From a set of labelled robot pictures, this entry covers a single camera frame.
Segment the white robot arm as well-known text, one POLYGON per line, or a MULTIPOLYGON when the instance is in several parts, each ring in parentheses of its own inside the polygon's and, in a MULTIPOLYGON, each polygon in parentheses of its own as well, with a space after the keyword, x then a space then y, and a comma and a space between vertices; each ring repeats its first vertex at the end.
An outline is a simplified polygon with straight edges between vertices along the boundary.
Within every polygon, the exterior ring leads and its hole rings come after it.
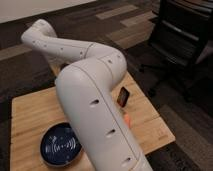
POLYGON ((127 72, 120 50, 60 38, 44 19, 24 31, 21 40, 33 50, 68 63, 55 80, 56 94, 96 171, 153 171, 111 96, 127 72))

